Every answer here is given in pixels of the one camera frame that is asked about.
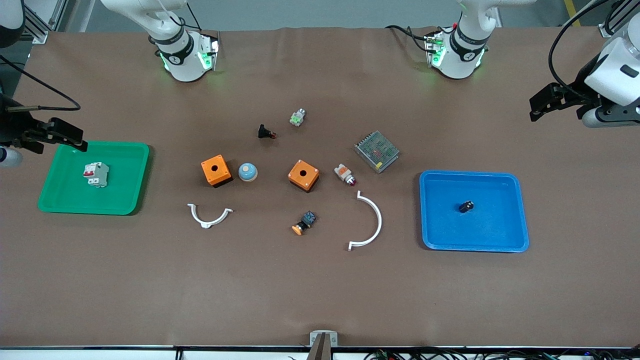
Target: white curved handle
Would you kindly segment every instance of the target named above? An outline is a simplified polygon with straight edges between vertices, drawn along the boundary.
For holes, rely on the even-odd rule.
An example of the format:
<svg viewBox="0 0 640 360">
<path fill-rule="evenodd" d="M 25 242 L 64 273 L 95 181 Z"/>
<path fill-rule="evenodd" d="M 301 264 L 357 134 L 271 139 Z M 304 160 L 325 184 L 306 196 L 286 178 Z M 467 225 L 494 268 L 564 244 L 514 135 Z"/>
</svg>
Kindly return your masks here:
<svg viewBox="0 0 640 360">
<path fill-rule="evenodd" d="M 360 196 L 360 190 L 358 190 L 358 196 L 356 197 L 356 199 L 366 202 L 373 208 L 373 211 L 376 212 L 376 216 L 378 217 L 378 228 L 376 230 L 376 233 L 373 234 L 373 236 L 371 236 L 369 239 L 366 239 L 365 241 L 350 241 L 349 249 L 348 249 L 349 251 L 351 251 L 353 247 L 364 246 L 372 242 L 375 238 L 378 237 L 378 234 L 380 234 L 380 229 L 382 229 L 382 214 L 380 213 L 380 209 L 378 209 L 377 205 L 375 205 L 373 201 L 367 199 L 366 197 Z"/>
<path fill-rule="evenodd" d="M 220 224 L 222 222 L 222 220 L 224 220 L 229 213 L 233 213 L 234 212 L 231 209 L 225 209 L 224 212 L 222 213 L 222 215 L 220 215 L 219 218 L 217 218 L 216 220 L 210 221 L 210 222 L 206 222 L 206 221 L 202 221 L 202 220 L 200 220 L 200 218 L 198 218 L 198 214 L 196 213 L 196 205 L 187 204 L 187 206 L 189 206 L 191 208 L 191 216 L 194 219 L 196 219 L 197 222 L 200 223 L 200 226 L 202 226 L 203 229 L 208 229 L 208 228 L 212 227 L 213 225 Z"/>
</svg>

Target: orange cube with black base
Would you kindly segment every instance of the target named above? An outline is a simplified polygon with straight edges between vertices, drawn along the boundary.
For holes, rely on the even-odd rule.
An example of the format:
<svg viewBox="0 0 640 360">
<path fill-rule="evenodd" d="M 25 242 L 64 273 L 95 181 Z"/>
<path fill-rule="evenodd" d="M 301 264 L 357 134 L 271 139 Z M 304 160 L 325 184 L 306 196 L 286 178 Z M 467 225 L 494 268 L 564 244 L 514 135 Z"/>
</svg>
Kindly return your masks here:
<svg viewBox="0 0 640 360">
<path fill-rule="evenodd" d="M 302 160 L 298 160 L 289 172 L 289 181 L 298 188 L 310 192 L 319 176 L 320 171 L 318 169 Z"/>
<path fill-rule="evenodd" d="M 207 182 L 217 188 L 222 186 L 234 178 L 231 176 L 231 171 L 227 167 L 227 162 L 222 155 L 214 156 L 209 160 L 202 162 L 202 171 L 207 178 Z"/>
</svg>

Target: blue tray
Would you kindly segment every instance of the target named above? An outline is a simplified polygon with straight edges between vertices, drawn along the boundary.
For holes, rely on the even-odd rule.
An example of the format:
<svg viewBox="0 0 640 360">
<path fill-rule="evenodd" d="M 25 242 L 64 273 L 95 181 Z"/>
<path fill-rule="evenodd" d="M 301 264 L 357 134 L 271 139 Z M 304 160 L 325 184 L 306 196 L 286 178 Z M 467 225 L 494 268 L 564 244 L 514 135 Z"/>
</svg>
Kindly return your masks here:
<svg viewBox="0 0 640 360">
<path fill-rule="evenodd" d="M 458 209 L 465 201 L 474 208 Z M 427 170 L 420 175 L 422 241 L 434 250 L 523 252 L 520 183 L 511 174 Z"/>
</svg>

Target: green tray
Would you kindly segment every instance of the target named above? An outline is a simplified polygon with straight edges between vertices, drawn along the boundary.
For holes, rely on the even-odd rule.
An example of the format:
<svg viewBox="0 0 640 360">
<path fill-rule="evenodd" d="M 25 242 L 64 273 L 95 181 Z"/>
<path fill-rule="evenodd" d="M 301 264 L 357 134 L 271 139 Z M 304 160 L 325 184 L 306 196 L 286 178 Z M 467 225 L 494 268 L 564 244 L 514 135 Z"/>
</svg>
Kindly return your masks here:
<svg viewBox="0 0 640 360">
<path fill-rule="evenodd" d="M 61 145 L 53 157 L 38 208 L 48 213 L 128 215 L 136 209 L 147 167 L 149 146 L 138 142 L 89 142 L 87 152 Z M 94 188 L 84 166 L 109 167 L 107 186 Z"/>
</svg>

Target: white circuit breaker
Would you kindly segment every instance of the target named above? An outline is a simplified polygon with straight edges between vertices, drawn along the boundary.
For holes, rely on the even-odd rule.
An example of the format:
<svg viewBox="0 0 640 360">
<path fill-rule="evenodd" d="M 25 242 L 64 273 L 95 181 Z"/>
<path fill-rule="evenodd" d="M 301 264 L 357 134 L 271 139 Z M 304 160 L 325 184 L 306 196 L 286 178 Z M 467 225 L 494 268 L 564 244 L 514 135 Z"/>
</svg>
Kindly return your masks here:
<svg viewBox="0 0 640 360">
<path fill-rule="evenodd" d="M 109 167 L 101 162 L 90 163 L 84 166 L 84 178 L 87 179 L 87 183 L 96 188 L 103 188 L 107 186 L 107 174 L 109 173 Z"/>
</svg>

